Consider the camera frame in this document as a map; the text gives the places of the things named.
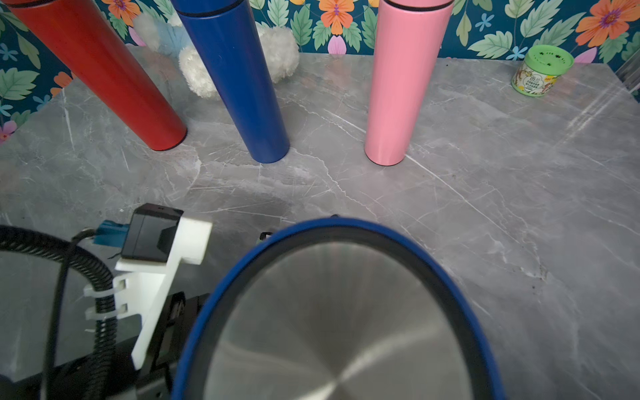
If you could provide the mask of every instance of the cable clip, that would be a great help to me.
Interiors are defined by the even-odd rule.
[[[112,289],[107,289],[105,291],[96,292],[93,290],[91,285],[87,285],[84,287],[84,296],[85,297],[93,297],[93,298],[103,298],[107,296],[112,296],[117,292],[123,291],[127,286],[125,284],[125,280],[121,280],[117,282],[117,286],[114,286]]]
[[[90,321],[92,319],[94,319],[96,321],[104,321],[105,319],[114,318],[114,317],[117,317],[120,314],[124,314],[126,312],[127,312],[127,305],[126,304],[123,304],[122,306],[120,306],[118,309],[116,309],[114,311],[102,312],[102,313],[96,312],[95,311],[95,307],[89,307],[84,312],[84,318],[87,321]]]

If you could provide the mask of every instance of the thermos bottle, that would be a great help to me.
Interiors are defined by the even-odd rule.
[[[187,127],[92,0],[3,0],[80,80],[153,150]]]
[[[274,163],[289,139],[249,0],[172,0],[249,153]]]
[[[448,0],[380,1],[365,141],[376,164],[404,158],[452,8]]]

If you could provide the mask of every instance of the floral wallpaper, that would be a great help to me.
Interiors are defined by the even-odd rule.
[[[291,28],[303,52],[373,54],[380,0],[248,1],[256,23]],[[131,45],[145,45],[133,28],[137,16],[166,21],[175,12],[170,0],[97,5]],[[640,0],[454,0],[440,57],[518,61],[536,44],[616,70],[640,49]],[[1,143],[75,75],[1,3],[0,58]]]

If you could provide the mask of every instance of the blue thermos bottle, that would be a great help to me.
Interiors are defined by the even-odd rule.
[[[289,150],[249,0],[172,0],[254,160]]]

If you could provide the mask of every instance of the red thermos bottle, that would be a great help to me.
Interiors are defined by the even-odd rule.
[[[187,128],[92,0],[3,0],[150,148],[168,150]]]

